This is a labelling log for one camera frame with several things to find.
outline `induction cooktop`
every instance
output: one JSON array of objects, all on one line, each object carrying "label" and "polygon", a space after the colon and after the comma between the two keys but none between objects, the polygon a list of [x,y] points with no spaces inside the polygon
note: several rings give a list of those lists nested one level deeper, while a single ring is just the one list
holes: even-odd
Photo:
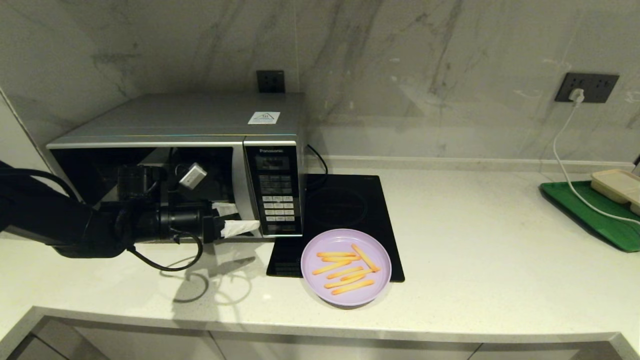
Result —
[{"label": "induction cooktop", "polygon": [[391,281],[403,282],[404,272],[380,178],[310,174],[307,183],[315,188],[307,190],[302,239],[275,240],[267,275],[302,277],[300,257],[307,243],[327,230],[346,228],[378,240],[391,258]]}]

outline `warning label sticker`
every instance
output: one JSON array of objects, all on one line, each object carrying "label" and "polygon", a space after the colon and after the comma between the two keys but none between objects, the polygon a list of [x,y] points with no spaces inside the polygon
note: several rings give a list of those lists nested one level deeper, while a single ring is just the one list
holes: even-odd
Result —
[{"label": "warning label sticker", "polygon": [[277,111],[256,111],[249,120],[249,125],[273,125],[278,122],[280,112]]}]

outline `black wall outlet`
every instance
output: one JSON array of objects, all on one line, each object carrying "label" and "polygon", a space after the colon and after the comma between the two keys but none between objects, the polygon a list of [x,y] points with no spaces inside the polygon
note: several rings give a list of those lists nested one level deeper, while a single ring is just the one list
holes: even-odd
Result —
[{"label": "black wall outlet", "polygon": [[556,101],[571,102],[571,91],[581,88],[584,90],[584,102],[607,102],[619,77],[620,75],[567,72],[556,95]]},{"label": "black wall outlet", "polygon": [[259,92],[285,92],[284,71],[282,70],[258,70]]}]

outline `marble wall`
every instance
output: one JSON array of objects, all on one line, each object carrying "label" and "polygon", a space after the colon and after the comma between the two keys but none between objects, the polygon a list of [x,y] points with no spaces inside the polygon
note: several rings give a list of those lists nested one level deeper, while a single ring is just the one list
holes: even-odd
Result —
[{"label": "marble wall", "polygon": [[1,0],[0,86],[36,143],[146,93],[284,69],[332,155],[549,159],[564,73],[620,74],[568,160],[640,154],[640,0]]}]

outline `french fry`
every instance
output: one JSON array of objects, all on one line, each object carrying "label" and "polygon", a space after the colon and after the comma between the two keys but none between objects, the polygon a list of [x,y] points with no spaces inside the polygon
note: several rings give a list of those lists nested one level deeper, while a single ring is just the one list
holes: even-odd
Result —
[{"label": "french fry", "polygon": [[336,263],[338,261],[358,261],[360,260],[360,256],[331,256],[328,258],[322,258],[322,261],[325,263]]},{"label": "french fry", "polygon": [[336,290],[333,290],[331,292],[331,294],[340,295],[340,294],[345,293],[347,291],[351,291],[351,290],[355,290],[355,289],[359,289],[359,288],[364,288],[365,286],[373,285],[373,283],[374,283],[373,280],[365,280],[365,281],[355,282],[353,284],[346,285],[346,286],[343,286],[341,288],[337,288]]},{"label": "french fry", "polygon": [[319,258],[330,258],[332,256],[356,256],[355,252],[318,252],[316,254]]},{"label": "french fry", "polygon": [[346,274],[348,274],[350,272],[360,271],[360,270],[362,270],[362,266],[355,266],[353,268],[348,268],[347,270],[343,270],[343,271],[340,271],[340,272],[334,272],[333,274],[330,274],[326,278],[327,279],[334,279],[334,278],[336,278],[338,276],[346,275]]},{"label": "french fry", "polygon": [[358,255],[360,255],[360,257],[364,260],[364,262],[367,263],[367,265],[369,265],[369,268],[371,269],[371,271],[373,271],[373,272],[379,272],[380,271],[380,268],[377,267],[376,264],[374,264],[373,261],[371,261],[371,259],[369,259],[367,254],[365,254],[362,250],[360,250],[358,245],[351,244],[351,247],[353,248],[353,250],[355,250],[358,253]]},{"label": "french fry", "polygon": [[360,270],[360,271],[356,271],[352,274],[349,274],[347,276],[341,277],[340,280],[345,281],[345,280],[349,280],[353,277],[358,277],[360,275],[367,275],[368,273],[373,272],[373,270],[371,269],[365,269],[365,270]]},{"label": "french fry", "polygon": [[345,265],[349,265],[349,264],[351,264],[351,262],[348,261],[348,260],[340,261],[339,263],[334,263],[334,264],[331,264],[331,265],[327,265],[324,268],[319,268],[317,270],[314,270],[311,274],[318,275],[318,274],[321,274],[323,272],[327,272],[329,270],[341,268],[341,267],[343,267]]},{"label": "french fry", "polygon": [[325,284],[324,287],[327,288],[327,289],[337,288],[338,286],[351,284],[352,282],[356,282],[356,281],[362,280],[362,279],[364,279],[364,275],[360,275],[360,276],[354,277],[354,278],[349,279],[349,280],[343,280],[343,281],[339,281],[339,282],[332,282],[331,284]]}]

